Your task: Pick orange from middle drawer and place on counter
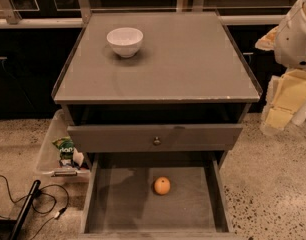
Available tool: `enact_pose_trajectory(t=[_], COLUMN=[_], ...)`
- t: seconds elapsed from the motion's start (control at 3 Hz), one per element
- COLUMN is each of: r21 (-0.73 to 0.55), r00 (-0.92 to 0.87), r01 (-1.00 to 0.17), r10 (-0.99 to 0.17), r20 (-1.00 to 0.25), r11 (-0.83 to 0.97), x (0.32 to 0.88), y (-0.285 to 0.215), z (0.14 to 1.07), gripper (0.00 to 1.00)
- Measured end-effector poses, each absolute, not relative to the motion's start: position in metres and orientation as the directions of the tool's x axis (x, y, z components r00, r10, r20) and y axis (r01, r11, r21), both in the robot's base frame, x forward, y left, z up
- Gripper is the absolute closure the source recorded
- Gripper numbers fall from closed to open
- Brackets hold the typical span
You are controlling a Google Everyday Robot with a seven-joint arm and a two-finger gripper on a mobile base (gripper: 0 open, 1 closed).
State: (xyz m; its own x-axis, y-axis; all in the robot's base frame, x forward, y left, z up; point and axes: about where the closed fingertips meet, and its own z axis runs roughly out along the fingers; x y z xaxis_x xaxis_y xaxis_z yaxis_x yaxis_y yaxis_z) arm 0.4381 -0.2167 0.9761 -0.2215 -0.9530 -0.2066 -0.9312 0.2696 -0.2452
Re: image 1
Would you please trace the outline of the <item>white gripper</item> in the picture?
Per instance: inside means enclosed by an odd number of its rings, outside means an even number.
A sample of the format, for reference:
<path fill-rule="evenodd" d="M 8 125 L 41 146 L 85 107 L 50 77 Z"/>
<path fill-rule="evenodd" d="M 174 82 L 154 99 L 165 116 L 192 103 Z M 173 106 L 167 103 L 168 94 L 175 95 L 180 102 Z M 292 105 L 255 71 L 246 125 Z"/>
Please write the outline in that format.
<path fill-rule="evenodd" d="M 275 135 L 292 123 L 306 101 L 306 0 L 298 0 L 279 26 L 258 39 L 255 47 L 274 49 L 279 64 L 294 68 L 281 77 L 273 76 L 268 85 L 260 129 L 265 135 Z"/>

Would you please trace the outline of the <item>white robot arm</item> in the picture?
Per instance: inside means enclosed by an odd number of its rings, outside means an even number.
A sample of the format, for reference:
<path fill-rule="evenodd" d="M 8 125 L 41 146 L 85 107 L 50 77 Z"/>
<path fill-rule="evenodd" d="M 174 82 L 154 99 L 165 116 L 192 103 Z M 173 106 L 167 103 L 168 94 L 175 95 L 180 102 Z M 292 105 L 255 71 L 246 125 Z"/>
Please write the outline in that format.
<path fill-rule="evenodd" d="M 269 81 L 260 129 L 275 135 L 292 122 L 306 120 L 306 0 L 297 0 L 278 26 L 260 38 L 255 47 L 273 51 L 275 61 L 286 68 Z"/>

